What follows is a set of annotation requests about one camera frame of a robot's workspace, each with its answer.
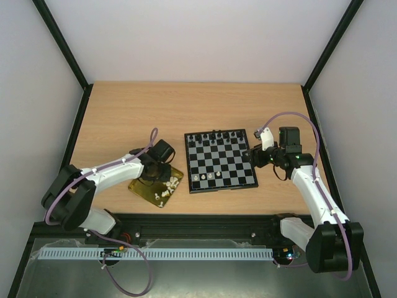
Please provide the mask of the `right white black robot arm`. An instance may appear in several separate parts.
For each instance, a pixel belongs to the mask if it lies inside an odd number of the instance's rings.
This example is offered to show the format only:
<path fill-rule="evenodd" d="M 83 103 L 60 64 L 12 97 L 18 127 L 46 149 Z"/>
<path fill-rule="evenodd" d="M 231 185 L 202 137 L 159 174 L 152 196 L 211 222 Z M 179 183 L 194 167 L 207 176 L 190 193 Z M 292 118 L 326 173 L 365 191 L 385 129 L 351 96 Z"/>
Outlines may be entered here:
<path fill-rule="evenodd" d="M 285 171 L 308 206 L 313 227 L 302 219 L 283 214 L 280 222 L 270 228 L 277 243 L 290 239 L 306 255 L 314 273 L 345 271 L 348 276 L 358 269 L 364 230 L 358 222 L 351 222 L 338 207 L 324 185 L 314 158 L 302 152 L 300 130 L 281 127 L 275 142 L 270 128 L 254 132 L 260 144 L 244 152 L 251 165 L 262 168 L 272 165 Z"/>

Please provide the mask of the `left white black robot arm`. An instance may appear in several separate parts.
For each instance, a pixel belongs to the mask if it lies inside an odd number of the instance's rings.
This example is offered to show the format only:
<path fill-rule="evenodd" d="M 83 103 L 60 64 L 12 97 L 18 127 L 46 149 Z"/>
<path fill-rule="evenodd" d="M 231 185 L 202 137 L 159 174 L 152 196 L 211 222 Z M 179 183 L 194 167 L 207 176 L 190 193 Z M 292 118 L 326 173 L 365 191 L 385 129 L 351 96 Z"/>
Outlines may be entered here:
<path fill-rule="evenodd" d="M 127 180 L 166 182 L 171 177 L 175 149 L 161 139 L 145 148 L 130 151 L 123 157 L 93 168 L 63 167 L 42 198 L 47 225 L 64 230 L 93 230 L 108 235 L 117 226 L 110 211 L 92 206 L 94 197 L 105 189 Z"/>

